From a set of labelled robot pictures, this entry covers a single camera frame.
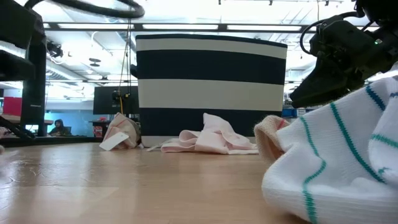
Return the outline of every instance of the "fluorescent light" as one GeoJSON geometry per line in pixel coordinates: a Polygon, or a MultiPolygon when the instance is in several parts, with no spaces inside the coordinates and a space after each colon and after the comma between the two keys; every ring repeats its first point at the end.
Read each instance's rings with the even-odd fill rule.
{"type": "Polygon", "coordinates": [[[250,25],[228,25],[229,30],[277,30],[277,31],[299,31],[301,26],[250,26],[250,25]]]}
{"type": "Polygon", "coordinates": [[[380,27],[368,27],[366,30],[373,32],[373,31],[376,31],[378,28],[380,28],[380,27]]]}
{"type": "Polygon", "coordinates": [[[144,24],[144,29],[217,29],[218,25],[202,24],[144,24]]]}
{"type": "Polygon", "coordinates": [[[127,29],[129,24],[58,24],[61,29],[127,29]]]}
{"type": "Polygon", "coordinates": [[[92,83],[119,83],[120,80],[87,80],[87,82],[92,82],[92,83]]]}
{"type": "Polygon", "coordinates": [[[46,82],[70,82],[70,83],[76,83],[76,82],[83,82],[83,80],[46,80],[46,82]]]}

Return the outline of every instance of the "paper tag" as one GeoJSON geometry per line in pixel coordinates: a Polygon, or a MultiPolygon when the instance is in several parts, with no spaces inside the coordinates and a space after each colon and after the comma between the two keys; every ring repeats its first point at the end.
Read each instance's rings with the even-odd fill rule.
{"type": "Polygon", "coordinates": [[[119,143],[126,140],[127,138],[129,138],[127,134],[119,132],[114,134],[112,137],[108,138],[107,140],[103,141],[99,146],[104,150],[110,151],[119,143]]]}

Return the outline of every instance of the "striped box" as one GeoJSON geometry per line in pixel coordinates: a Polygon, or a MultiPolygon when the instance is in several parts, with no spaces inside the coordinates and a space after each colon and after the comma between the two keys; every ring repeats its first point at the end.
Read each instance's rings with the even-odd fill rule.
{"type": "Polygon", "coordinates": [[[281,115],[287,46],[219,35],[137,35],[142,142],[153,146],[220,116],[254,137],[266,115],[281,115]]]}

